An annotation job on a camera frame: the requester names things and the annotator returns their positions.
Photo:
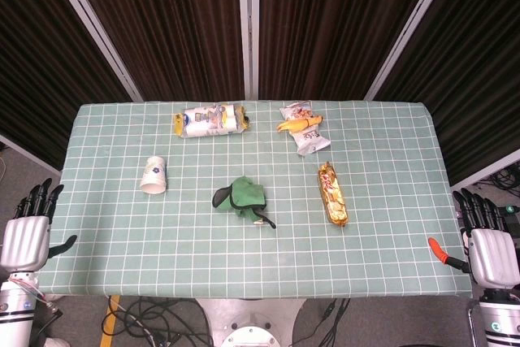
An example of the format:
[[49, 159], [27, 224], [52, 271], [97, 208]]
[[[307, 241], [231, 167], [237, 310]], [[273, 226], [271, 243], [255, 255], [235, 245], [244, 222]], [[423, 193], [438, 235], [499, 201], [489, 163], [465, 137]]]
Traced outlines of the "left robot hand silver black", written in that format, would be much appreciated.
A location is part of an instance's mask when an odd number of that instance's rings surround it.
[[67, 252], [77, 240], [72, 235], [55, 246], [50, 246], [50, 230], [62, 184], [50, 189], [52, 179], [35, 185], [22, 198], [13, 217], [8, 220], [3, 237], [1, 268], [8, 274], [16, 272], [36, 272], [47, 260]]

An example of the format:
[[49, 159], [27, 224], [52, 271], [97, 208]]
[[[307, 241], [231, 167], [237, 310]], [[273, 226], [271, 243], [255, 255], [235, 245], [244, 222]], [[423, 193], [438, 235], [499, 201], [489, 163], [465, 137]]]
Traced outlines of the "right robot hand orange thumb tip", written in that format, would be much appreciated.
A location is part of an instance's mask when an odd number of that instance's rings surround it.
[[444, 264], [472, 275], [476, 284], [489, 289], [512, 289], [519, 285], [519, 266], [513, 238], [505, 216], [516, 206], [499, 207], [467, 189], [453, 192], [463, 221], [461, 236], [467, 260], [448, 255], [432, 237], [433, 254]]

